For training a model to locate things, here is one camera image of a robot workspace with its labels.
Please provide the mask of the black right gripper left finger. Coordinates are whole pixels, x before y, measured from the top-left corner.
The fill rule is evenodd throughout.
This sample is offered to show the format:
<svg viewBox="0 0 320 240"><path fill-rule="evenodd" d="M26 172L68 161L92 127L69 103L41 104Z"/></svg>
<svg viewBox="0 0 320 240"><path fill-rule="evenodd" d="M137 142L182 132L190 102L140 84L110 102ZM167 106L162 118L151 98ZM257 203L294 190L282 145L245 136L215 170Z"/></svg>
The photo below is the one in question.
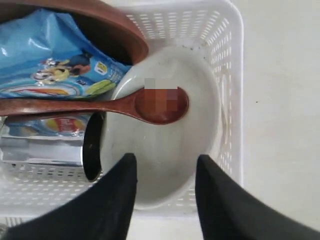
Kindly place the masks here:
<svg viewBox="0 0 320 240"><path fill-rule="evenodd" d="M126 153L97 183L70 202L9 227L6 240L125 240L137 192L137 160Z"/></svg>

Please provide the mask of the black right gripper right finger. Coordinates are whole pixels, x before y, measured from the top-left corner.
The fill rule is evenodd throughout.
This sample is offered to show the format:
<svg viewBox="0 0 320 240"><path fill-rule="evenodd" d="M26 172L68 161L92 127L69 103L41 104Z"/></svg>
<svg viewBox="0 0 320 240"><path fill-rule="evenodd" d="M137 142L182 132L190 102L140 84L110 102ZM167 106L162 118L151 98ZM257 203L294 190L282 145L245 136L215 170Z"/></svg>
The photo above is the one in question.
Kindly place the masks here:
<svg viewBox="0 0 320 240"><path fill-rule="evenodd" d="M267 206L209 155L197 159L195 198L205 240L318 240L320 233Z"/></svg>

